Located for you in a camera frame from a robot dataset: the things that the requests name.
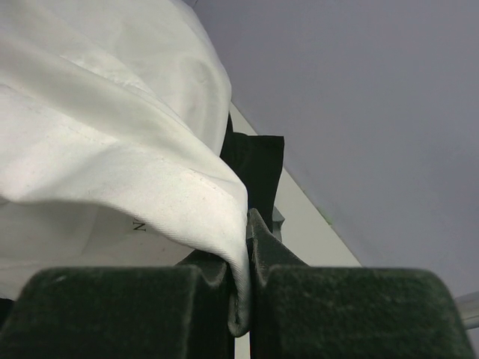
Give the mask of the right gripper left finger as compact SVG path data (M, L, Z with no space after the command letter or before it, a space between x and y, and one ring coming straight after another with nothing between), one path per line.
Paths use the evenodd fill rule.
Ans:
M232 358L231 281L201 251L169 267L43 270L1 329L1 356Z

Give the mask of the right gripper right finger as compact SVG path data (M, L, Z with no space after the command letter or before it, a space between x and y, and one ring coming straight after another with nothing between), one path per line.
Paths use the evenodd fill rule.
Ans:
M443 282L420 269L313 267L248 212L253 358L473 358Z

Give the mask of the white shirt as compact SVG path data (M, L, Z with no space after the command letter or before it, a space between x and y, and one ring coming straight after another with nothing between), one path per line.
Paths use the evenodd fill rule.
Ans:
M1 296L53 266L154 266L167 241L232 271L248 331L248 195L220 159L231 83L183 1L1 3Z

